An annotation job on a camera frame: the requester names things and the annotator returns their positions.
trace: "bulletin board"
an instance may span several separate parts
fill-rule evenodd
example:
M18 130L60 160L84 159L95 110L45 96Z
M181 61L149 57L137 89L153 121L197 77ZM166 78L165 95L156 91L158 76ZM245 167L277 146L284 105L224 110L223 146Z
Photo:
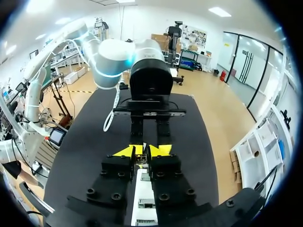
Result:
M188 25L182 26L182 37L181 42L185 46L196 45L202 49L205 48L207 40L207 32L201 31L195 27Z

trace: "ceiling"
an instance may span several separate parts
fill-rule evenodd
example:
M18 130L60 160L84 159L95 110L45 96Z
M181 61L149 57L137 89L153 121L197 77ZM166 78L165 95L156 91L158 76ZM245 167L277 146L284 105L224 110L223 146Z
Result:
M36 37L50 34L62 27L55 22L63 17L72 20L92 14L93 12L118 7L116 0L39 0L49 2L48 9L39 13L27 13L24 9L12 28L8 30L4 41L8 41L7 48L17 45L15 52L37 42ZM254 0L135 0L136 2L123 5L157 6L186 11L202 16L223 28L233 27L259 33L274 40L279 40L274 32L276 26L267 17L268 14L256 4ZM221 7L230 13L231 17L219 17L208 11L212 7ZM0 47L0 61L4 57L3 43Z

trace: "white device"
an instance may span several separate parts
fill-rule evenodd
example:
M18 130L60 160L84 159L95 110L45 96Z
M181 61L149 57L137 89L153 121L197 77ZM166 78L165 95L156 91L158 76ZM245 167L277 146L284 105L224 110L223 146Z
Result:
M119 81L123 71L146 58L164 61L159 44L154 40L127 43L107 39L101 42L88 31L86 24L81 20L66 25L25 68L24 78L30 82L30 86L26 95L24 116L30 122L17 123L9 111L3 95L0 95L0 106L17 136L15 141L0 142L0 163L8 163L17 159L26 160L32 166L44 137L50 136L50 131L40 127L39 123L39 97L46 76L43 66L68 42L75 44L81 58L91 68L98 88L117 89L114 108L119 102ZM108 130L113 117L114 114L111 111L104 125L104 131Z

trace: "workbench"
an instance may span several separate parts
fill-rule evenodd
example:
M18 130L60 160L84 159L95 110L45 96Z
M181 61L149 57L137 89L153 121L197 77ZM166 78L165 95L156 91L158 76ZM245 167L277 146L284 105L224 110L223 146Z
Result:
M100 174L102 159L128 146L130 116L115 116L109 130L103 132L115 94L116 90L96 90L66 134L45 187L44 201L55 210L66 204L68 195L86 201L86 190ZM120 100L130 98L130 91L122 90L120 96ZM170 101L187 110L184 117L170 120L171 153L179 156L182 173L196 191L197 204L209 202L215 207L219 203L217 172L200 111L192 96L171 94ZM154 120L144 121L143 139L147 144L157 145ZM135 182L130 184L126 224L131 223Z

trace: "black and yellow tape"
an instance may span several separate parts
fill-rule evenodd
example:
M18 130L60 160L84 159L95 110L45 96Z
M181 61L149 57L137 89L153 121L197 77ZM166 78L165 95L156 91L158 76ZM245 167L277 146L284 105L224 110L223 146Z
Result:
M93 91L62 91L61 92L71 92L71 93L94 93Z

